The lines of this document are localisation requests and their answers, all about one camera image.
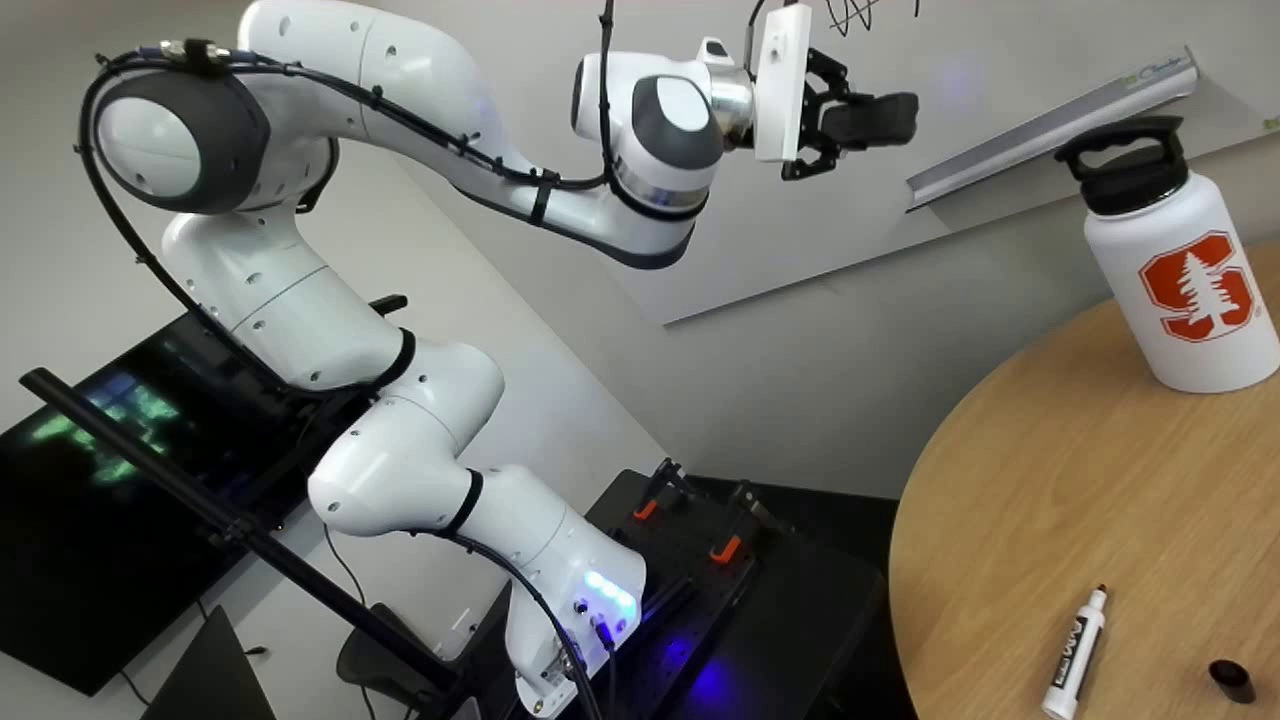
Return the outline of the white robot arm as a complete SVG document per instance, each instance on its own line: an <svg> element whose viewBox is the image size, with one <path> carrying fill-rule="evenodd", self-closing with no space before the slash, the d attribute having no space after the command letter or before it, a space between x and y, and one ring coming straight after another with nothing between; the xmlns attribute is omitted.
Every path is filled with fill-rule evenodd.
<svg viewBox="0 0 1280 720"><path fill-rule="evenodd" d="M848 152L902 146L913 90L858 90L782 5L746 58L700 38L686 58L600 38L570 69L570 129L600 163L533 161L493 81L450 31L363 0L249 0L236 31L106 55L79 101L79 157L106 217L146 202L135 249L195 320L298 392L363 392L303 480L342 537L441 537L510 579L505 660L516 707L568 720L641 641L651 561L525 464L467 458L505 375L435 339L399 301L353 280L306 210L353 146L430 171L454 195L626 267L682 258L712 182L743 152L807 181Z"/></svg>

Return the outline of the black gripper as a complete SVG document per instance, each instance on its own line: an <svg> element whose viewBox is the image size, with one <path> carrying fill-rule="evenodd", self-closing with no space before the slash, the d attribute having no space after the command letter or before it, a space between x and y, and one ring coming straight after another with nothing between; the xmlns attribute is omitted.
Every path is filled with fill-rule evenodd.
<svg viewBox="0 0 1280 720"><path fill-rule="evenodd" d="M798 145L807 146L807 157L787 161L780 175L807 181L830 171L845 152L898 146L917 136L917 110L917 90L851 90L848 69L835 55L811 49L802 63L798 105Z"/></svg>

